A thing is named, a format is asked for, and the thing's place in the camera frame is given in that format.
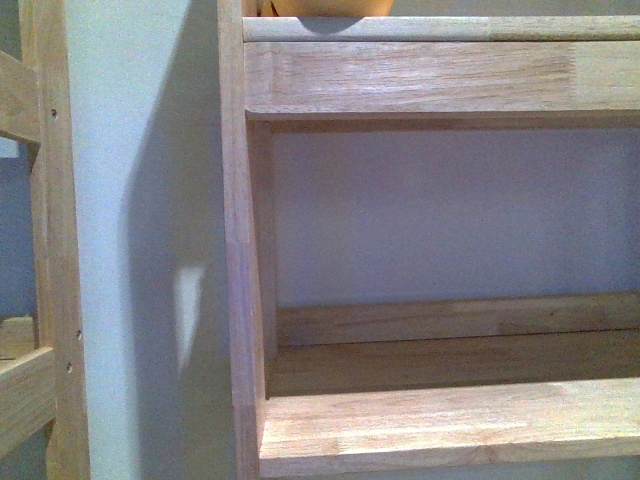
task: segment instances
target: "wooden rail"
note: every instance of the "wooden rail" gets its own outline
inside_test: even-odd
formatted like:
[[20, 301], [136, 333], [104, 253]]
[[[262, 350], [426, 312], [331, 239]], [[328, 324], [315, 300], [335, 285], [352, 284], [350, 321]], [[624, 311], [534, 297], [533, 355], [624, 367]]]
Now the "wooden rail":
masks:
[[31, 317], [0, 318], [0, 360], [15, 360], [36, 348], [36, 329]]
[[41, 348], [0, 364], [0, 458], [56, 415], [54, 354]]
[[640, 42], [247, 43], [259, 120], [635, 115]]
[[278, 310], [278, 343], [484, 337], [640, 328], [640, 292]]
[[40, 142], [36, 73], [0, 51], [0, 136]]
[[244, 19], [245, 42], [640, 40], [640, 16]]

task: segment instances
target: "orange pot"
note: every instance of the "orange pot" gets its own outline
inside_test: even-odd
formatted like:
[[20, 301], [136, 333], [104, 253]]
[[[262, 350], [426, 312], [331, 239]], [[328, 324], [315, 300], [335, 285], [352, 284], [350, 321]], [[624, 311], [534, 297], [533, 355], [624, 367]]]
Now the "orange pot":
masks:
[[264, 0], [267, 15], [280, 17], [384, 17], [392, 5], [393, 0]]

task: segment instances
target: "wooden shelf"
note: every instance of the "wooden shelf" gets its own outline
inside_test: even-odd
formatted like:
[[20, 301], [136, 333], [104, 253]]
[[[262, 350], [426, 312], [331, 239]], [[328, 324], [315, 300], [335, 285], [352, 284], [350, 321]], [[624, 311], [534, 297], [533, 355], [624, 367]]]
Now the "wooden shelf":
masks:
[[244, 18], [245, 42], [640, 40], [640, 15], [585, 17]]
[[637, 292], [277, 308], [272, 134], [640, 126], [640, 16], [218, 11], [238, 478], [639, 455]]
[[281, 348], [261, 475], [637, 455], [640, 379], [620, 377], [638, 330]]
[[640, 16], [247, 17], [244, 40], [254, 120], [640, 125]]
[[640, 454], [640, 379], [274, 398], [263, 478]]

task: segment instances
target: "wooden shelving unit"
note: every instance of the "wooden shelving unit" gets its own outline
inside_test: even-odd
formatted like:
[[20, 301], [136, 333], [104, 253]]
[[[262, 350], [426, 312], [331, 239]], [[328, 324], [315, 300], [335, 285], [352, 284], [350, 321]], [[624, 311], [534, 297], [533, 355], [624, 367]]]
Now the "wooden shelving unit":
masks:
[[86, 480], [64, 3], [20, 0], [20, 31], [22, 61], [0, 52], [0, 136], [28, 149], [38, 311], [35, 320], [0, 319], [0, 458], [46, 428], [47, 477]]
[[274, 131], [640, 126], [640, 16], [218, 8], [238, 478], [640, 454], [638, 292], [280, 309], [271, 158]]

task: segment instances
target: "wooden post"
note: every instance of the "wooden post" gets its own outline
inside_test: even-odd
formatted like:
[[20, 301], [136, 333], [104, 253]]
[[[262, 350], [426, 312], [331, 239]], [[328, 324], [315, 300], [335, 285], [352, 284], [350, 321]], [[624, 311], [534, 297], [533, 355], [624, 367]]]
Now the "wooden post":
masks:
[[22, 55], [39, 82], [42, 143], [31, 173], [41, 346], [55, 352], [49, 480], [88, 480], [84, 349], [63, 0], [21, 0]]

